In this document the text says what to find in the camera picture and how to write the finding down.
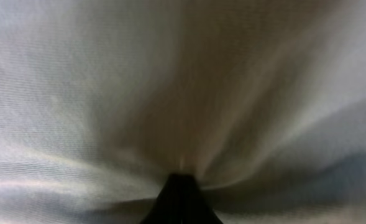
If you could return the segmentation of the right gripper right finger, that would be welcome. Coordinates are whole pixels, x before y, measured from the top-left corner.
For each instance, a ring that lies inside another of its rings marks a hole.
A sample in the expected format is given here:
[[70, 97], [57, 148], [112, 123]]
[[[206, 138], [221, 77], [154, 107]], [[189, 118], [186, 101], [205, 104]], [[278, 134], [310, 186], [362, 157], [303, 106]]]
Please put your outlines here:
[[213, 209], [207, 204], [193, 176], [181, 176], [182, 223], [222, 224]]

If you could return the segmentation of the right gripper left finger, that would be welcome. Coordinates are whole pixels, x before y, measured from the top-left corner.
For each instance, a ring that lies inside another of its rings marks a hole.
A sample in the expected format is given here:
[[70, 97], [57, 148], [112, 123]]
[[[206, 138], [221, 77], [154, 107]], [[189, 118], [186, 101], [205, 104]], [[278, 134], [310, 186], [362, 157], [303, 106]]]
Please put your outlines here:
[[157, 196], [153, 207], [140, 224], [181, 223], [181, 177], [172, 174]]

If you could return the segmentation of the light blue printed t-shirt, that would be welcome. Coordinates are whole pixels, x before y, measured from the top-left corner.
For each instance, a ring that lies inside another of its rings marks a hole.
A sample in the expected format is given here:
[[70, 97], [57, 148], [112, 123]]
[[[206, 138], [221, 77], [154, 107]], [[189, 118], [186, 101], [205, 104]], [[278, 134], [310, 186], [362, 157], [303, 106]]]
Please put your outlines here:
[[0, 1], [0, 223], [366, 223], [366, 1]]

